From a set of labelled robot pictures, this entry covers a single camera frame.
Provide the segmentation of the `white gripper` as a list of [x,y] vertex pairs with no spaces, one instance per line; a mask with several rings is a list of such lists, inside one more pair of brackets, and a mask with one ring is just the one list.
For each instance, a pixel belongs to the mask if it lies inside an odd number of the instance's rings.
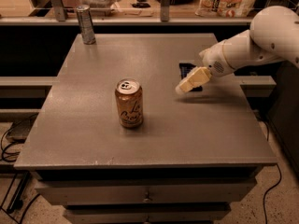
[[175,87],[175,92],[179,95],[185,94],[197,87],[208,83],[213,77],[224,77],[234,72],[225,59],[223,51],[224,42],[221,41],[212,47],[199,53],[204,67],[195,67],[186,78],[182,79]]

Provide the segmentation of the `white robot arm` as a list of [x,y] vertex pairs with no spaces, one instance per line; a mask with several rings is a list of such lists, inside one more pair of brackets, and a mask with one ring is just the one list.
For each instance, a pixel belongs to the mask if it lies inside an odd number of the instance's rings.
[[259,11],[248,30],[199,53],[195,66],[176,86],[177,94],[200,87],[246,66],[288,61],[299,67],[299,15],[287,7]]

